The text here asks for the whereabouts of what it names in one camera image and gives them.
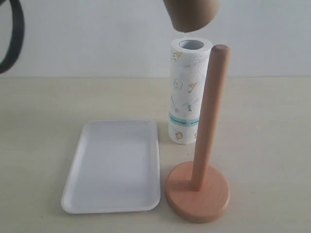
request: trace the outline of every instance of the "white tray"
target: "white tray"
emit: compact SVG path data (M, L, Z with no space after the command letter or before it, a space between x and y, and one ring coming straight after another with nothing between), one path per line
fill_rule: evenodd
M71 214L151 210L160 201L157 125L153 120L87 123L61 199Z

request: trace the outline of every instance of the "paper towel roll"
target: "paper towel roll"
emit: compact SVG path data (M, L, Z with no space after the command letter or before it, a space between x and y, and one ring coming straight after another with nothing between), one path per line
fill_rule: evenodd
M212 43L198 37L172 42L169 136L178 144L195 142Z

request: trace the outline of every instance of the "table surface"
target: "table surface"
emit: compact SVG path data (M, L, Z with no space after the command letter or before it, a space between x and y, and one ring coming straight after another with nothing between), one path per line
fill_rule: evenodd
M164 196L194 144L168 137L169 79L1 79L0 231L310 232L311 78L227 79L211 164L227 177L225 215L176 216ZM95 119L157 121L162 197L148 212L69 215L60 199L81 129Z

